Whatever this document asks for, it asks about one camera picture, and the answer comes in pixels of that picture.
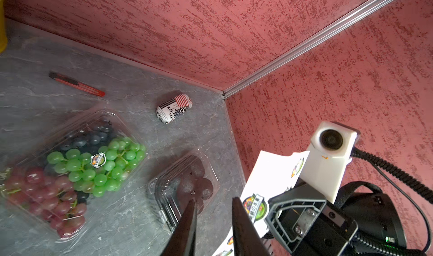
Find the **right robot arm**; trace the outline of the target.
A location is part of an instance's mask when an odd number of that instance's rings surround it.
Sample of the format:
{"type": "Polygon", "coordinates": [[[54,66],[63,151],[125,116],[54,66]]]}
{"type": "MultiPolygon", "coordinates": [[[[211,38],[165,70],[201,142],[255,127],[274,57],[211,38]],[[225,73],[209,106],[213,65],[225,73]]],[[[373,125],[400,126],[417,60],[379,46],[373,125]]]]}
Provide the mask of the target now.
{"type": "Polygon", "coordinates": [[[271,198],[264,239],[292,256],[424,256],[408,249],[390,197],[367,182],[343,186],[335,203],[303,183],[271,198]]]}

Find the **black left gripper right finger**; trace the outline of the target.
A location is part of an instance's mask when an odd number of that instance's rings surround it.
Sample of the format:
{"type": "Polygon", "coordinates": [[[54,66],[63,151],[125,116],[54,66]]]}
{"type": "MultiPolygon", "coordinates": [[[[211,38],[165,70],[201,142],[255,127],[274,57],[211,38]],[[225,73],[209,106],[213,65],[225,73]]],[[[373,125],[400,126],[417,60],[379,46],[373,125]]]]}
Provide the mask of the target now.
{"type": "Polygon", "coordinates": [[[269,256],[238,197],[232,199],[232,232],[235,256],[269,256]]]}

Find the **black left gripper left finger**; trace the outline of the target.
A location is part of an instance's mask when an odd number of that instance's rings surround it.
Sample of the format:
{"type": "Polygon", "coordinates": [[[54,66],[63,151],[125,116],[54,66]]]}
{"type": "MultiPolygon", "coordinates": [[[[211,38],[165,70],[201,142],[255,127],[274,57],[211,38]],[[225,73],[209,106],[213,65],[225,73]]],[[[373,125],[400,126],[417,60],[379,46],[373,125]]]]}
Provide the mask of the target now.
{"type": "Polygon", "coordinates": [[[194,256],[196,248],[197,206],[190,200],[161,256],[194,256]]]}

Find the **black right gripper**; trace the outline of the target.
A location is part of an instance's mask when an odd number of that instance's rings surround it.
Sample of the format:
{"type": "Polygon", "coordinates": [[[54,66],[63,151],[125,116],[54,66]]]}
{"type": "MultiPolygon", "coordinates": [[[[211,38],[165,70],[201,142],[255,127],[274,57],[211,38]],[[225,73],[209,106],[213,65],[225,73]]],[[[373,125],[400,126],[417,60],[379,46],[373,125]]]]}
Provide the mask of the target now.
{"type": "Polygon", "coordinates": [[[268,230],[292,256],[341,256],[358,230],[356,221],[303,181],[268,205],[268,230]]]}

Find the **clear box dark plums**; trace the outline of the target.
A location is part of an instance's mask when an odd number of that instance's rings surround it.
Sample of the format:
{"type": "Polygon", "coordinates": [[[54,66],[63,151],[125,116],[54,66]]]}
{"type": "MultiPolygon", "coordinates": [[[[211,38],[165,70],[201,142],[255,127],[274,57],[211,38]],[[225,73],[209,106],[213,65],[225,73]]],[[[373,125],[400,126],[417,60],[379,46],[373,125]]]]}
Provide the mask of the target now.
{"type": "Polygon", "coordinates": [[[168,233],[174,232],[191,200],[201,214],[219,189],[215,171],[200,149],[188,152],[148,183],[154,213],[168,233]]]}

